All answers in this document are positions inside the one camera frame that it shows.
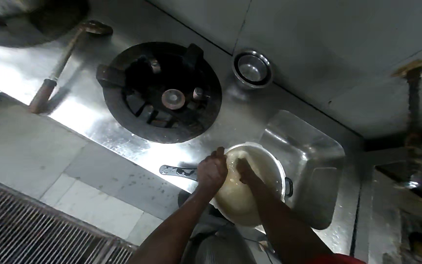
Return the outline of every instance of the burner cap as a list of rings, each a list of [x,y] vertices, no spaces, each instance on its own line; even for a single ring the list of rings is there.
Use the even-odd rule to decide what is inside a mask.
[[[169,89],[162,94],[162,104],[171,110],[180,109],[185,104],[185,96],[176,89]]]

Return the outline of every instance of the wall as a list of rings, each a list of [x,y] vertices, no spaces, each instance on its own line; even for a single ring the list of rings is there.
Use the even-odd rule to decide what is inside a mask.
[[[407,84],[390,74],[422,58],[422,1],[152,1],[230,53],[234,38],[263,52],[277,84],[365,138],[406,129]]]
[[[232,53],[251,0],[149,0]]]

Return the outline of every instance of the stainless steel sink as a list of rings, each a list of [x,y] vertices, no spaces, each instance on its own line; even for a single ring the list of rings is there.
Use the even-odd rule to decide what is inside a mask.
[[[330,226],[343,170],[343,147],[285,110],[269,121],[260,144],[282,163],[293,183],[293,195],[286,197],[286,204],[312,228]]]

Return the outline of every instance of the stove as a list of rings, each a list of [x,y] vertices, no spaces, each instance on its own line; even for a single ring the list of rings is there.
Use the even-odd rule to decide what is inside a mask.
[[[180,143],[201,135],[218,116],[219,79],[195,44],[148,42],[99,65],[97,80],[114,118],[144,139]]]

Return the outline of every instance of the metal grate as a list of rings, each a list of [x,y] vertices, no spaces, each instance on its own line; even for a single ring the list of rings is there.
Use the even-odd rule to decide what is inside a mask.
[[[123,264],[135,249],[0,184],[0,264]]]

